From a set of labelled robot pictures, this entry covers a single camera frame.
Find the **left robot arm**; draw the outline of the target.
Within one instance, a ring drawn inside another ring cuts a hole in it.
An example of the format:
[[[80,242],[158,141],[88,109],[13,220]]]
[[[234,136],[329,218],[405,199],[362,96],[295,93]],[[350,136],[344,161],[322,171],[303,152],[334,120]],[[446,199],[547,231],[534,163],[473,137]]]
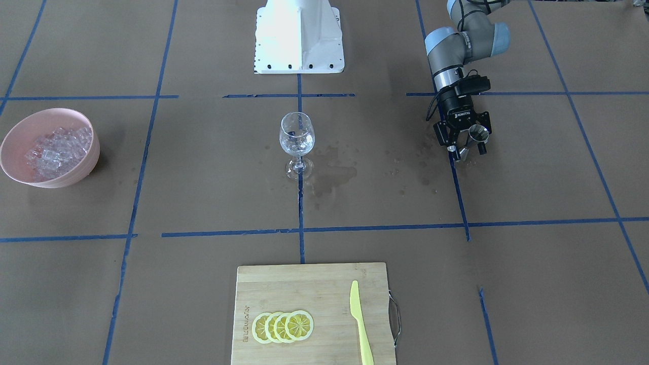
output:
[[[491,88],[488,77],[466,69],[472,62],[501,55],[510,47],[511,33],[503,22],[493,22],[489,14],[507,1],[448,1],[447,12],[453,27],[441,27],[425,37],[426,54],[436,94],[426,117],[440,111],[433,126],[438,143],[455,160],[466,157],[476,145],[484,155],[493,133],[490,114],[475,110],[473,96]]]

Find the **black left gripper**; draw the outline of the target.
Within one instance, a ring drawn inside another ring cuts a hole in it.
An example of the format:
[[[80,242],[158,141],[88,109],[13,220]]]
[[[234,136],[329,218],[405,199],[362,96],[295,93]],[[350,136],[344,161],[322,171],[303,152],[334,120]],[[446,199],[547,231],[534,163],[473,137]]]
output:
[[[453,160],[461,160],[457,141],[462,131],[475,125],[475,141],[479,155],[487,154],[486,144],[491,135],[489,112],[477,113],[472,95],[478,92],[468,86],[445,86],[438,92],[438,102],[444,119],[433,129],[438,143],[447,149]]]

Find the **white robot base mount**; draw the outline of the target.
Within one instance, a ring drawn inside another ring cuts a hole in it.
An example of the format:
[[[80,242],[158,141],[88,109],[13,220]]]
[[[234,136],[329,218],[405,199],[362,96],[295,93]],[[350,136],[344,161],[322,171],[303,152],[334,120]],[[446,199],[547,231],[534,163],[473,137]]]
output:
[[[268,1],[256,21],[256,74],[344,71],[341,16],[329,1]]]

